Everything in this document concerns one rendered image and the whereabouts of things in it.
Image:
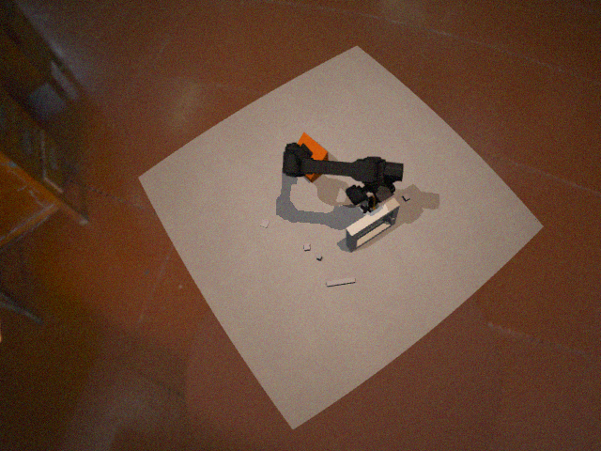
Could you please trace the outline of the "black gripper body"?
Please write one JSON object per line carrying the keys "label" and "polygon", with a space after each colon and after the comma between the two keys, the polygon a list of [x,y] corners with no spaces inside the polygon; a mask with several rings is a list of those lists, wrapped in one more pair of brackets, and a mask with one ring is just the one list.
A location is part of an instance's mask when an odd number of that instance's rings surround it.
{"label": "black gripper body", "polygon": [[[385,183],[387,181],[390,181],[390,183],[394,183],[394,181],[391,179],[385,179]],[[368,189],[371,185],[372,184],[364,184],[364,187],[362,187],[359,190],[355,185],[349,186],[347,188],[347,195],[350,198],[350,201],[353,205],[358,205],[359,203],[363,202],[364,198],[366,197],[366,194],[369,193]]]}

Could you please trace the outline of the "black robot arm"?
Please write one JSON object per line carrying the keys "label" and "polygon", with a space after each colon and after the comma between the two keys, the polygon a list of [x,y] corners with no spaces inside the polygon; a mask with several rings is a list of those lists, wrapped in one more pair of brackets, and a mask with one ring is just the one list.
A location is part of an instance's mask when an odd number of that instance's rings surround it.
{"label": "black robot arm", "polygon": [[372,184],[368,191],[378,203],[394,195],[395,186],[385,183],[385,179],[402,181],[403,164],[386,162],[381,157],[366,157],[352,163],[322,161],[311,158],[313,152],[304,144],[286,144],[283,154],[283,173],[290,177],[303,177],[306,174],[351,177],[362,184]]}

